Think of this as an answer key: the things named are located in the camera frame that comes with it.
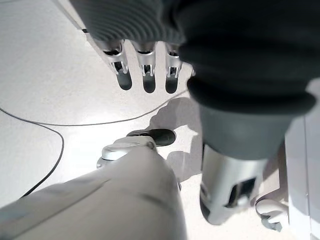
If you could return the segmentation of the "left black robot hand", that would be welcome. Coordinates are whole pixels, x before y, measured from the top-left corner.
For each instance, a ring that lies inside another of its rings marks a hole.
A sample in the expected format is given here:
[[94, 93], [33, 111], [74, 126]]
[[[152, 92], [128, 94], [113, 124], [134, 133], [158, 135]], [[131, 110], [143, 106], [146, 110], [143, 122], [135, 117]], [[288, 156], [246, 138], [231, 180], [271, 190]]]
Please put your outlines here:
[[74, 0], [99, 46], [115, 40], [178, 45], [195, 76], [203, 155], [200, 208], [220, 225], [249, 201], [267, 159], [315, 98], [317, 0]]

